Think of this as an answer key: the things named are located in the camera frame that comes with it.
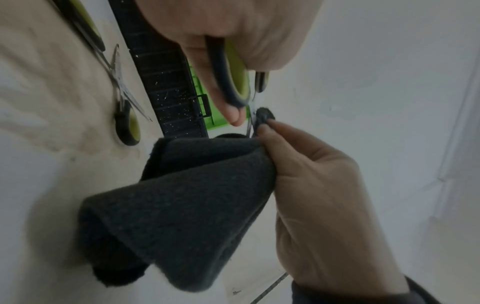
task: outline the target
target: person's right hand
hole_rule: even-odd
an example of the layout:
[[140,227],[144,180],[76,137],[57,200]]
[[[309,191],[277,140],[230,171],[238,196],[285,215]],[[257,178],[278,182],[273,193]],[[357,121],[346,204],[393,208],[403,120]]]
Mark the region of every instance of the person's right hand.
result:
[[285,270],[313,291],[407,293],[357,163],[306,132],[268,124],[258,134],[277,169],[276,247]]
[[269,72],[299,51],[324,0],[136,0],[160,34],[180,44],[218,110],[234,126],[245,108],[229,105],[207,54],[205,36],[229,39],[250,70]]

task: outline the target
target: fabric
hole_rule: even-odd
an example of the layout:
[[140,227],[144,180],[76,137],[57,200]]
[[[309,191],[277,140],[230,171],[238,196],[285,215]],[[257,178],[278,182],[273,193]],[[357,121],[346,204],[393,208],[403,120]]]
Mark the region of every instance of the fabric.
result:
[[150,264],[185,291],[208,289],[275,186],[257,139],[160,139],[138,184],[87,198],[78,245],[105,285]]
[[314,293],[291,284],[293,304],[440,304],[431,294],[409,277],[406,277],[410,293],[384,298],[355,298],[351,296]]

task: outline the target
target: scissors handle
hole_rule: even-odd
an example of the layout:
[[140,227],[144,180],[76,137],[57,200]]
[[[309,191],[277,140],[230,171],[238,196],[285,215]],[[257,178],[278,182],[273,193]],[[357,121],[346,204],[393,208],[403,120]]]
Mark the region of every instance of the scissors handle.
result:
[[[251,95],[249,71],[233,45],[224,38],[210,36],[205,37],[205,43],[215,80],[226,102],[237,108],[247,106]],[[256,72],[258,93],[265,90],[268,79],[268,72]]]

